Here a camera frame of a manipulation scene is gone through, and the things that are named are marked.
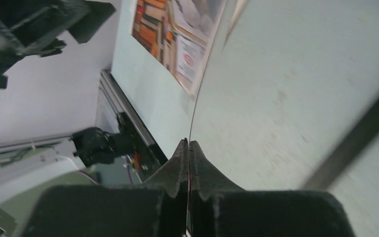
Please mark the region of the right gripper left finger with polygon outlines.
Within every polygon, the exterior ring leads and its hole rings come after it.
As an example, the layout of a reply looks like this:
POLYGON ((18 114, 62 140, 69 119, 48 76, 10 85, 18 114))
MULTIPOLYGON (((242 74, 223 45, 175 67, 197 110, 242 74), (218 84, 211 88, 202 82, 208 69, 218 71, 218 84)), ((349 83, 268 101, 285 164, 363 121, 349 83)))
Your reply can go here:
POLYGON ((22 237, 182 237, 187 225, 188 141, 144 183, 46 190, 22 237))

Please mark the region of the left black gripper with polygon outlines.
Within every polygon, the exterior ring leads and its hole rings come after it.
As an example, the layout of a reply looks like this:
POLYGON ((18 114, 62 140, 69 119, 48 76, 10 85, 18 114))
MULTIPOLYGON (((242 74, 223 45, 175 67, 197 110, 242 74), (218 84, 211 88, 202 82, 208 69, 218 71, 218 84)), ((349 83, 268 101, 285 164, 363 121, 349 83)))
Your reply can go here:
POLYGON ((0 0, 0 89, 17 62, 61 54, 66 44, 58 36, 65 31, 87 43, 115 11, 109 2, 92 0, 0 0))

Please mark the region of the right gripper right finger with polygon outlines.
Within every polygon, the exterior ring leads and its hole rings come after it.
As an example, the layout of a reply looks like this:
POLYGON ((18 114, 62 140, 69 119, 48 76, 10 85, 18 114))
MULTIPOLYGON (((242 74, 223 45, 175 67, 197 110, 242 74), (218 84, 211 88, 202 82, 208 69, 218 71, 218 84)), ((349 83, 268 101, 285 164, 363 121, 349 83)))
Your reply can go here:
POLYGON ((341 203, 322 191, 247 191, 189 144, 194 237, 352 237, 341 203))

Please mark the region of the cat photo print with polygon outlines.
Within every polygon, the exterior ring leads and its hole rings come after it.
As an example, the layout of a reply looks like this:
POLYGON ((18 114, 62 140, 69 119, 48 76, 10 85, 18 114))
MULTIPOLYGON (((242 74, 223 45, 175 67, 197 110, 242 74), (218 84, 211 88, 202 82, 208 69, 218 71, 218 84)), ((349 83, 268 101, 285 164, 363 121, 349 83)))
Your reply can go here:
POLYGON ((225 0, 138 0, 132 36, 195 96, 225 0))

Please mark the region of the black picture frame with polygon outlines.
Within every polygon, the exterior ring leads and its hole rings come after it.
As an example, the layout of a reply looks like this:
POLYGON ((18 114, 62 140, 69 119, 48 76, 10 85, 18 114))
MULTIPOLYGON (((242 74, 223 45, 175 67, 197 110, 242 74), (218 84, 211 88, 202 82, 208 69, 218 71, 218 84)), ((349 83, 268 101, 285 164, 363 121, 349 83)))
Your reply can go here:
POLYGON ((379 135, 379 98, 301 186, 303 190, 328 189, 379 135))

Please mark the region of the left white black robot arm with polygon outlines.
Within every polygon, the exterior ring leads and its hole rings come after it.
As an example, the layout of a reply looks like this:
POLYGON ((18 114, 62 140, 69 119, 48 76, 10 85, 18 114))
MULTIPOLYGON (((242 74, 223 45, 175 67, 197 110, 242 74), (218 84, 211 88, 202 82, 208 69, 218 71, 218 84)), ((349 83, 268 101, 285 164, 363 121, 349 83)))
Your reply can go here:
MULTIPOLYGON (((13 65, 32 55, 61 54, 65 43, 58 36, 65 31, 78 43, 87 43, 115 11, 111 3, 92 0, 0 0, 0 89, 7 88, 5 73, 13 65)), ((93 155, 101 159, 114 151, 113 139, 91 127, 32 157, 17 154, 0 168, 0 207, 25 191, 92 166, 93 155)), ((0 208, 0 221, 6 217, 0 208)), ((0 224, 0 236, 14 229, 0 224)))

